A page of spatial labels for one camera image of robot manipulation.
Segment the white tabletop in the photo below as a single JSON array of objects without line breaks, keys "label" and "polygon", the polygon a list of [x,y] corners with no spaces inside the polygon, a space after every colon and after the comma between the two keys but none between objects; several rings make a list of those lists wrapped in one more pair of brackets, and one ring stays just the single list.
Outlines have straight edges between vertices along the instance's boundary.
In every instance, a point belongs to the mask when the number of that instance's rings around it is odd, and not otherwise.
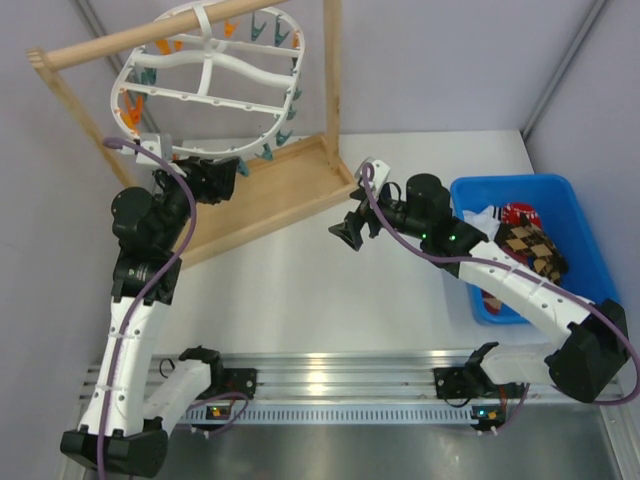
[{"label": "white tabletop", "polygon": [[[416,173],[445,186],[463,176],[532,173],[516,131],[344,135],[353,171],[368,156],[402,187]],[[327,228],[343,203],[180,274],[156,347],[223,353],[410,351],[542,342],[529,325],[481,326],[466,287],[405,251],[384,231],[356,253]]]}]

